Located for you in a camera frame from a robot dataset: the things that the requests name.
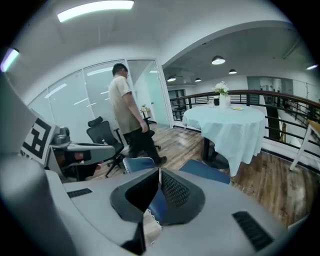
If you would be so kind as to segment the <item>curved black railing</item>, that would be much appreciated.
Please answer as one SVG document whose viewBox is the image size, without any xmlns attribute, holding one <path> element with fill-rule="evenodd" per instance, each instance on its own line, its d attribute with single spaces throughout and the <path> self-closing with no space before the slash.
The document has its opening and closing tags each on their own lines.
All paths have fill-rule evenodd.
<svg viewBox="0 0 320 256">
<path fill-rule="evenodd" d="M 288 93 L 238 89 L 229 91 L 230 104 L 257 107 L 265 115 L 264 152 L 291 158 L 299 151 L 308 121 L 320 125 L 320 103 Z M 218 105 L 217 92 L 203 92 L 170 99 L 173 120 L 182 123 L 184 113 L 208 103 Z M 306 156 L 320 160 L 320 134 L 311 130 L 305 145 Z"/>
</svg>

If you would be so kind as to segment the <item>blue padded chair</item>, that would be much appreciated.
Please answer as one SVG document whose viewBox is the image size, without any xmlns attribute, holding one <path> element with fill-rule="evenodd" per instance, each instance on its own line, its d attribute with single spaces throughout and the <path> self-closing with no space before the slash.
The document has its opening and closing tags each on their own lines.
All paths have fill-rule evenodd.
<svg viewBox="0 0 320 256">
<path fill-rule="evenodd" d="M 128 174 L 156 167 L 154 161 L 150 157 L 125 157 L 122 162 Z M 179 170 L 224 184 L 229 185 L 231 183 L 231 178 L 226 173 L 193 159 L 188 160 Z M 168 211 L 168 204 L 162 192 L 161 184 L 158 185 L 157 193 L 148 206 L 147 211 L 159 226 L 163 225 L 163 219 Z"/>
</svg>

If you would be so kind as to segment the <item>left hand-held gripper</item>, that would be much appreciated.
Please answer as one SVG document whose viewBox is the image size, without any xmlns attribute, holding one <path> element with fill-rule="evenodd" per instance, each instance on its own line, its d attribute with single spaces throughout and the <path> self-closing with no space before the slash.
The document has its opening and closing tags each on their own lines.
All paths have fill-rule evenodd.
<svg viewBox="0 0 320 256">
<path fill-rule="evenodd" d="M 27 175 L 27 169 L 46 168 L 64 173 L 58 165 L 51 144 L 59 128 L 29 109 L 8 78 L 0 73 L 0 181 Z M 100 169 L 100 164 L 116 160 L 112 145 L 72 143 L 76 180 L 84 181 Z"/>
</svg>

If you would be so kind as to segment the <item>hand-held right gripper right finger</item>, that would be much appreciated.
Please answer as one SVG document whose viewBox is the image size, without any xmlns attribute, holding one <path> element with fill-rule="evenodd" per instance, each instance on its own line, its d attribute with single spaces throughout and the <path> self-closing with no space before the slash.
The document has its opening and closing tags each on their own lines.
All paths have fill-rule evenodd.
<svg viewBox="0 0 320 256">
<path fill-rule="evenodd" d="M 167 169 L 161 175 L 168 211 L 149 256 L 254 256 L 287 232 L 229 184 Z"/>
</svg>

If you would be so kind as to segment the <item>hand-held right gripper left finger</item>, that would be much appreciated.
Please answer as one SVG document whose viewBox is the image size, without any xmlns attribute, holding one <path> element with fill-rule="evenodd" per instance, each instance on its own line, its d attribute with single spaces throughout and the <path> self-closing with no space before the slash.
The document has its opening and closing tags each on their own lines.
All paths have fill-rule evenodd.
<svg viewBox="0 0 320 256">
<path fill-rule="evenodd" d="M 72 203 L 88 223 L 121 248 L 146 251 L 143 216 L 158 190 L 159 170 L 64 183 Z"/>
</svg>

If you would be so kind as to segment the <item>small yellow shelf table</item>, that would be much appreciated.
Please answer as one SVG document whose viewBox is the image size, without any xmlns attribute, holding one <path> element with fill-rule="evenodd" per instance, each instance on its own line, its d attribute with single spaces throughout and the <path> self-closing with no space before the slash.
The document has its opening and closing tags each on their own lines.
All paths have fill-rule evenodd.
<svg viewBox="0 0 320 256">
<path fill-rule="evenodd" d="M 149 125 L 150 123 L 149 123 L 149 120 L 150 120 L 150 118 L 151 118 L 151 116 L 150 116 L 150 110 L 149 109 L 141 109 L 140 110 L 140 113 L 142 114 L 142 117 L 143 117 L 143 120 L 145 121 L 145 123 L 147 124 L 147 125 Z"/>
</svg>

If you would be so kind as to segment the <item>ceiling strip light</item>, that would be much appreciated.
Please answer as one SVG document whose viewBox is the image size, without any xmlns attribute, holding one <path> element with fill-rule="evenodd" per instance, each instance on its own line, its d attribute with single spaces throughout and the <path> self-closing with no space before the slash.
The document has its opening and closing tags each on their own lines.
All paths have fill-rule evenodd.
<svg viewBox="0 0 320 256">
<path fill-rule="evenodd" d="M 5 73 L 11 64 L 15 61 L 15 59 L 19 56 L 19 51 L 15 48 L 9 48 L 4 55 L 1 63 L 0 63 L 0 70 L 2 73 Z"/>
<path fill-rule="evenodd" d="M 91 2 L 62 11 L 57 14 L 57 18 L 61 23 L 63 23 L 75 17 L 93 12 L 109 10 L 131 10 L 133 5 L 134 0 L 104 0 Z"/>
</svg>

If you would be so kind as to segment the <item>frosted glass door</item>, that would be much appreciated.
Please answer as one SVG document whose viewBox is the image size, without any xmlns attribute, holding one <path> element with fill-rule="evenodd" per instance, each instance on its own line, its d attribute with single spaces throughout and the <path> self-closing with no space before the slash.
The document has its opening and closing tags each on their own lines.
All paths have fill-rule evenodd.
<svg viewBox="0 0 320 256">
<path fill-rule="evenodd" d="M 169 127 L 170 121 L 156 61 L 128 60 L 127 64 L 138 108 L 146 105 L 150 110 L 151 121 Z"/>
</svg>

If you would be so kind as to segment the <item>white flower vase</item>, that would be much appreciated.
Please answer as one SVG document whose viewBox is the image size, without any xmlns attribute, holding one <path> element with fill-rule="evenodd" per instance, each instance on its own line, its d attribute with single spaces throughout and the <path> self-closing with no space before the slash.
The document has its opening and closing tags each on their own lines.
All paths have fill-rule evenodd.
<svg viewBox="0 0 320 256">
<path fill-rule="evenodd" d="M 229 88 L 226 84 L 225 81 L 221 81 L 217 83 L 213 88 L 212 88 L 216 93 L 219 93 L 219 106 L 221 108 L 225 108 L 227 106 L 226 104 L 226 97 L 229 92 Z"/>
</svg>

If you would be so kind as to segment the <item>wooden desk with white legs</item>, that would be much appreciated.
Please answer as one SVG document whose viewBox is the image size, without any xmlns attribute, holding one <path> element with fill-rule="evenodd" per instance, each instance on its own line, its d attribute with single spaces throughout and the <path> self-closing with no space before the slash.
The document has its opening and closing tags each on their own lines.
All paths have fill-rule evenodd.
<svg viewBox="0 0 320 256">
<path fill-rule="evenodd" d="M 303 152 L 305 151 L 307 143 L 309 142 L 309 138 L 310 138 L 312 132 L 314 132 L 317 136 L 320 137 L 320 124 L 309 119 L 308 120 L 308 127 L 306 130 L 304 139 L 302 141 L 301 147 L 300 147 L 295 159 L 293 160 L 293 162 L 291 163 L 291 165 L 289 167 L 290 171 L 292 171 L 295 168 L 300 157 L 302 156 Z"/>
</svg>

